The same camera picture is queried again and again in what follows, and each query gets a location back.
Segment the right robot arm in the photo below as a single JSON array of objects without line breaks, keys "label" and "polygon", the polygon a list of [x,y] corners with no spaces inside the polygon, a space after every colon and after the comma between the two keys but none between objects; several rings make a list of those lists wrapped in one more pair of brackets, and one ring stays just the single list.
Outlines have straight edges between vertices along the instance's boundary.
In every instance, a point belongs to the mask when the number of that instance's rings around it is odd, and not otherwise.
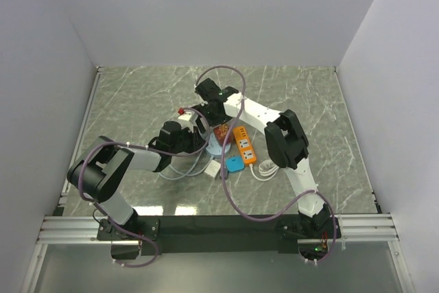
[{"label": "right robot arm", "polygon": [[271,161],[283,169],[296,197],[278,213],[256,218],[241,211],[232,199],[226,183],[223,189],[236,212],[253,222],[270,222],[281,217],[293,204],[298,203],[299,229],[306,238],[332,233],[337,239],[337,218],[329,201],[318,191],[318,185],[309,164],[309,141],[301,123],[292,110],[283,112],[268,108],[247,98],[243,91],[233,87],[221,90],[214,81],[207,78],[197,81],[195,92],[203,100],[201,113],[211,127],[230,119],[231,128],[238,120],[252,126],[265,137]]}]

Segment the red cube socket adapter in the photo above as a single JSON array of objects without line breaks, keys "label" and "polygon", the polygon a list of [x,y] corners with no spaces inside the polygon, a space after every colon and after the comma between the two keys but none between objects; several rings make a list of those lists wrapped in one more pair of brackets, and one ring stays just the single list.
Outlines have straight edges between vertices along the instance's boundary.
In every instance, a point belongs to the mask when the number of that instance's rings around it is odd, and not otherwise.
[{"label": "red cube socket adapter", "polygon": [[228,124],[222,124],[213,129],[215,139],[219,145],[222,145],[225,141],[227,144],[233,143],[234,140],[233,134],[230,134],[229,138],[226,139],[226,135],[228,134],[228,131],[229,131]]}]

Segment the round light blue power strip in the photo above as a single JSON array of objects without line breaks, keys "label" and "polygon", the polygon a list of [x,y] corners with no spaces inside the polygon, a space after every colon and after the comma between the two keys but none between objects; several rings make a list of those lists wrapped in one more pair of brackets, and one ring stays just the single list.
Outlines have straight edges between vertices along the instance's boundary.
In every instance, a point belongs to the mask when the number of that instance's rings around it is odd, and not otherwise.
[{"label": "round light blue power strip", "polygon": [[222,145],[217,141],[215,134],[211,133],[209,137],[209,142],[205,147],[204,151],[213,158],[220,158],[222,155]]}]

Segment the small grey charger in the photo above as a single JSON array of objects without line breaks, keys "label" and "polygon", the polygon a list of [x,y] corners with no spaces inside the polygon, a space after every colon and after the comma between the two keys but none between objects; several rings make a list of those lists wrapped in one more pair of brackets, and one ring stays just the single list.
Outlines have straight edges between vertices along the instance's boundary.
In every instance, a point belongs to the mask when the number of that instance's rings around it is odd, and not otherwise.
[{"label": "small grey charger", "polygon": [[224,180],[228,178],[228,170],[226,168],[219,171],[219,178]]}]

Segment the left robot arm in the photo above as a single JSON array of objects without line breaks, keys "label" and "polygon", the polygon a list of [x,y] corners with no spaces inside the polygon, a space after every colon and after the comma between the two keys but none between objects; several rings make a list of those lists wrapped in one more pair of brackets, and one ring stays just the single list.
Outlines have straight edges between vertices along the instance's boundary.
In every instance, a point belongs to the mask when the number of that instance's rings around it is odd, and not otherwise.
[{"label": "left robot arm", "polygon": [[80,197],[97,205],[113,220],[112,230],[121,239],[146,232],[139,215],[118,192],[128,169],[142,169],[153,173],[163,171],[174,156],[196,154],[206,145],[208,131],[201,120],[193,128],[182,127],[176,121],[163,124],[158,136],[146,146],[129,146],[99,136],[72,164],[67,181]]}]

